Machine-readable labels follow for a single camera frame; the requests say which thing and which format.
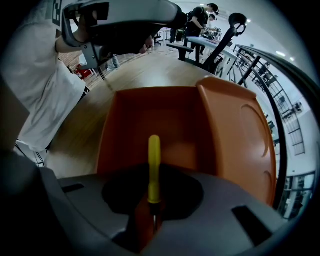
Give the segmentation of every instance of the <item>person in black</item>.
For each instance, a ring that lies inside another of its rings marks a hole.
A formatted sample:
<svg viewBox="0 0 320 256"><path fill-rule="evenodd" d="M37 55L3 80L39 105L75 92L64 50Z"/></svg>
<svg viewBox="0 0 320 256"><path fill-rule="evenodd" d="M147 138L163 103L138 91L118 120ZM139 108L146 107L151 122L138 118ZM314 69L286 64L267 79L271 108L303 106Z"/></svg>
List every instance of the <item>person in black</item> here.
<svg viewBox="0 0 320 256"><path fill-rule="evenodd" d="M267 73L269 68L270 68L270 63L266 62L264 65L262 65L262 67L258 71L258 74L262 77L262 79L266 78L266 73ZM255 77L254 79L252 79L252 82L254 82L256 79L257 79L257 81L259 81L258 78Z"/></svg>
<svg viewBox="0 0 320 256"><path fill-rule="evenodd" d="M170 43L174 43L177 36L177 29L171 28L170 32Z"/></svg>
<svg viewBox="0 0 320 256"><path fill-rule="evenodd" d="M267 85L268 87L270 87L270 86L271 86L271 84L273 84L275 81L277 81L277 78L278 78L278 76L277 76L277 75L275 75L275 76L271 77L271 78L269 79L269 81L268 81L268 82L266 82L266 85Z"/></svg>
<svg viewBox="0 0 320 256"><path fill-rule="evenodd" d="M185 30L185 39L184 46L188 45L187 37L199 37L200 33L206 32L205 24L208 23L208 13L219 14L219 8L214 3L209 3L206 7L196 7L194 10L188 15L187 26ZM191 45L191 48L194 49L196 47L195 44Z"/></svg>

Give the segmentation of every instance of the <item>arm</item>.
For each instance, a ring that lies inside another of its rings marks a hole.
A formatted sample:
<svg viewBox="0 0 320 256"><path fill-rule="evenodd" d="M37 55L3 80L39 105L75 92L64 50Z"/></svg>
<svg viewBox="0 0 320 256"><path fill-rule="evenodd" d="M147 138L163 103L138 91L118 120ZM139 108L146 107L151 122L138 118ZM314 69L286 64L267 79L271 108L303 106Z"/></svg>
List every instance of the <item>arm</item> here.
<svg viewBox="0 0 320 256"><path fill-rule="evenodd" d="M191 20L199 29L204 30L205 28L201 26L201 24L198 21L198 18L193 16Z"/></svg>
<svg viewBox="0 0 320 256"><path fill-rule="evenodd" d="M85 40L79 35L79 32L76 31L73 33L74 38L78 41L78 42L84 42ZM78 52L81 51L81 47L71 47L69 45L66 44L66 42L64 41L63 37L60 36L58 37L58 39L55 41L55 51L57 53L62 53L62 54L66 54L66 53L73 53L73 52Z"/></svg>
<svg viewBox="0 0 320 256"><path fill-rule="evenodd" d="M93 17L97 19L97 14L95 11L93 12ZM87 28L86 28L86 21L83 15L79 19L78 30L73 33L73 36L75 40L77 40L80 43L83 43L89 39L89 34L87 33ZM81 51L81 47L71 47L67 45L63 37L60 36L55 41L55 51L57 53L62 53L62 54L73 53L73 52Z"/></svg>

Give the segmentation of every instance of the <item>black pole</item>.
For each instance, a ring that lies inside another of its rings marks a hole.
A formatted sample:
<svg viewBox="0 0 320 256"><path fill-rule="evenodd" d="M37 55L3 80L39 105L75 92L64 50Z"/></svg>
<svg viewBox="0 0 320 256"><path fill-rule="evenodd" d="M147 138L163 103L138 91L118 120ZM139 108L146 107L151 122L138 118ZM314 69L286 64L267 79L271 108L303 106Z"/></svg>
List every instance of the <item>black pole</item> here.
<svg viewBox="0 0 320 256"><path fill-rule="evenodd" d="M235 64L233 64L232 70L233 70L234 83L237 83L237 81L236 81L236 73L235 73Z"/></svg>
<svg viewBox="0 0 320 256"><path fill-rule="evenodd" d="M236 64L238 65L238 69L239 69L239 71L240 71L241 77L243 77L244 74L242 73L242 69L241 69L241 67L240 67L239 62L238 62L237 60L236 60L235 62L236 62ZM243 85L244 85L245 88L248 88L247 83L246 83L245 80L243 80Z"/></svg>
<svg viewBox="0 0 320 256"><path fill-rule="evenodd" d="M241 58L247 62L247 64L249 64L249 62L246 60L245 57L242 57L242 54L239 53L239 55L241 56ZM244 81L250 76L251 72L255 70L256 65L258 64L260 60L260 56L257 56L254 61L252 62L252 64L250 65L250 67L248 68L248 70L245 72L244 76L240 79L240 81L238 82L238 85L242 85L244 83Z"/></svg>

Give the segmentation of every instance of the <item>white wall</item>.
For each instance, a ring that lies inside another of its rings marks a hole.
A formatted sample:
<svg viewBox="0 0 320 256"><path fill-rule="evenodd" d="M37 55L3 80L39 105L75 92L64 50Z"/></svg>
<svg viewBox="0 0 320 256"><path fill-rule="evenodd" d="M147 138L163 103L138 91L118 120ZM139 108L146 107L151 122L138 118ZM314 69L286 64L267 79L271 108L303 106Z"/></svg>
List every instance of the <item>white wall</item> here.
<svg viewBox="0 0 320 256"><path fill-rule="evenodd" d="M289 80L289 78L287 78L284 74L282 74L281 71L279 71L274 66L270 66L269 70L273 75L278 76L277 80L282 86L282 88L284 89L285 93L288 95L292 104L300 101L303 105L305 112L310 110L310 107L306 102L306 100L304 99L303 95L298 90L298 88Z"/></svg>
<svg viewBox="0 0 320 256"><path fill-rule="evenodd" d="M225 33L228 31L230 28L229 22L226 20L222 20L218 17L218 20L211 21L212 27L218 27L222 30L222 36L225 35ZM268 53L274 52L275 53L275 48L277 48L277 51L281 51L282 46L276 46L275 43L265 43L263 41L259 40L259 37L254 37L251 35L249 29L245 30L245 32L242 35L239 35L238 37L234 37L232 39L233 45L231 48L233 49L235 45L243 45L243 46L250 46L251 44L254 45L254 48L266 51Z"/></svg>
<svg viewBox="0 0 320 256"><path fill-rule="evenodd" d="M305 154L288 156L287 175L295 176L309 173L317 167L317 142L320 142L319 128L311 111L298 115L302 131Z"/></svg>

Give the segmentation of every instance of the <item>wooden floor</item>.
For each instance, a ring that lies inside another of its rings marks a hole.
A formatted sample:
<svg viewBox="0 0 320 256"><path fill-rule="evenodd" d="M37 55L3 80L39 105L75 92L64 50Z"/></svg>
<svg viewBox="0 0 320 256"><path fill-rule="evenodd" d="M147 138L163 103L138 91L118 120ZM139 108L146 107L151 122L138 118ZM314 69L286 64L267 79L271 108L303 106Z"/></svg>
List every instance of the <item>wooden floor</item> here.
<svg viewBox="0 0 320 256"><path fill-rule="evenodd" d="M161 42L161 45L156 44L153 48L148 49L146 54L124 54L124 55L119 55L117 58L120 62L120 65L125 65L126 63L132 62L136 59L143 58L147 55L161 55L161 56L168 56L169 58L173 59L178 59L179 58L179 52L177 49L173 49L168 47L166 44L169 41ZM180 44L183 45L183 42L176 42L175 44ZM72 52L72 53L60 53L59 54L59 59L71 69L72 72L76 70L77 65L79 64L79 56L82 54L81 51L77 52ZM192 53L190 55L191 59L195 59L195 53ZM201 57L201 62L204 62L208 58L208 55L205 54L205 56ZM103 66L101 66L101 69L105 75L105 77L108 79L108 74L111 72L116 72L117 70L114 71L107 71ZM90 75L89 77L85 78L84 81L86 83L86 86L92 90L96 85L101 83L102 78L99 75L98 72L97 76L96 75Z"/></svg>
<svg viewBox="0 0 320 256"><path fill-rule="evenodd" d="M194 87L199 80L211 75L161 49L166 48L162 46L158 52L136 56L108 73L106 80L100 80L71 111L55 135L45 160L45 165L54 170L57 177L96 173L101 136L116 92L149 87ZM152 101L153 97L157 96L141 98L141 102Z"/></svg>

